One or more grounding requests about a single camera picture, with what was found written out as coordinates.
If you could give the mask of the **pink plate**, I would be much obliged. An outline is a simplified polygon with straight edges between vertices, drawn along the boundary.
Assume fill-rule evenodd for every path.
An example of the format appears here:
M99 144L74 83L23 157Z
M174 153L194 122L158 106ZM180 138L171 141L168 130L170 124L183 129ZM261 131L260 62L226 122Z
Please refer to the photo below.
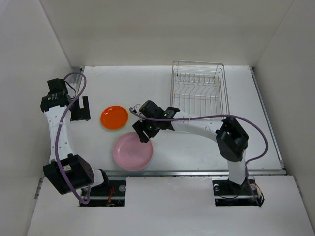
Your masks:
M145 168L153 148L152 141L142 143L136 132L123 134L113 146L115 163L126 171L140 171Z

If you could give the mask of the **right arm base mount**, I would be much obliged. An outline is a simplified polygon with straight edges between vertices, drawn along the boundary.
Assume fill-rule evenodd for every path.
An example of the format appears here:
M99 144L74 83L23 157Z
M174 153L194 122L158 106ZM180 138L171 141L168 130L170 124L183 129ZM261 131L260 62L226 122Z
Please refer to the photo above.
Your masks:
M212 181L215 206L257 206L265 202L264 194L254 179L245 180L242 185L237 185L227 179Z

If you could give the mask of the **metal wire dish rack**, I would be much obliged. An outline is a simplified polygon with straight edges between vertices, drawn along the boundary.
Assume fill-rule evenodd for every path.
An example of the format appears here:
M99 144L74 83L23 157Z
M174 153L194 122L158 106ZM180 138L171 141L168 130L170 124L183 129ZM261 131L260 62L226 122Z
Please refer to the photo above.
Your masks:
M198 117L229 114L224 64L173 61L170 106Z

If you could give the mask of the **tan beige plate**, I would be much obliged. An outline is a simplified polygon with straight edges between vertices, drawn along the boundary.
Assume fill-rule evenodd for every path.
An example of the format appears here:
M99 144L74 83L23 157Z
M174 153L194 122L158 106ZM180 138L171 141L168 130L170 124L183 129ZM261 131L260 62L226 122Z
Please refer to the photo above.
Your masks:
M154 158L154 153L155 153L155 150L154 150L154 148L152 148L150 159L147 161L145 168L147 168L150 165L150 163L152 162L152 160Z

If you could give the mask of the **orange plate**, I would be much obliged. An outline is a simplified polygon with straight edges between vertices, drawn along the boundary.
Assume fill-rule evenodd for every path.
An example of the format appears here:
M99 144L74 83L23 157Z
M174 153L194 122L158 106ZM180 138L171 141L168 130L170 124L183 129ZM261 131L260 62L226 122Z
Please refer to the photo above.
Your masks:
M117 130L126 125L128 121L128 112L121 106L110 106L106 108L101 116L101 124L109 130Z

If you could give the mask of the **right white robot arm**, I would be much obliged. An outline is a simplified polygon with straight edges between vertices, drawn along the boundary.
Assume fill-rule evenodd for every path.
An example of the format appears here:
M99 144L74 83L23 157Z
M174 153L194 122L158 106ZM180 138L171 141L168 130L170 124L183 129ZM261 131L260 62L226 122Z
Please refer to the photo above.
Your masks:
M129 111L138 117L132 126L140 142L147 143L161 130L190 133L208 138L218 145L220 155L228 163L228 188L238 194L246 188L245 158L249 136L233 117L210 120L185 113L179 108L165 110L148 100L142 106L130 107Z

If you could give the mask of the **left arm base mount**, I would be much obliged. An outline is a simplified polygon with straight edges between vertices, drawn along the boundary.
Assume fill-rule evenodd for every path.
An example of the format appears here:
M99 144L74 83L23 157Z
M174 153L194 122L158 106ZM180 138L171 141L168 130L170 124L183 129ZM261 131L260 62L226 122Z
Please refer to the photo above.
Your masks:
M90 192L90 201L88 204L80 203L80 207L124 207L126 180L109 180L110 186L98 186Z

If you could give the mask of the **green plate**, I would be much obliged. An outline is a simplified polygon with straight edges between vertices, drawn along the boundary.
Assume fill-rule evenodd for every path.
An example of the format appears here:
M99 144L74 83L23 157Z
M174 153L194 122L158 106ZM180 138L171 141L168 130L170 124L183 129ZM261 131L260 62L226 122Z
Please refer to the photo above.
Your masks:
M102 124L106 129L114 131L123 129L127 124L127 120L106 120Z

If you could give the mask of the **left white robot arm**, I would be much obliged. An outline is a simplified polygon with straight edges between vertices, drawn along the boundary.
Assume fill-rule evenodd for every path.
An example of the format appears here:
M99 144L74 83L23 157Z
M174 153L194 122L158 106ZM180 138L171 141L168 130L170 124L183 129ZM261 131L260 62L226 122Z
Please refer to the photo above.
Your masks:
M99 195L110 190L110 182L102 169L93 170L75 150L70 125L73 121L91 119L88 97L79 100L71 98L64 79L48 81L49 92L41 100L40 108L47 118L51 140L49 164L43 167L44 175L64 195L72 189L90 187Z

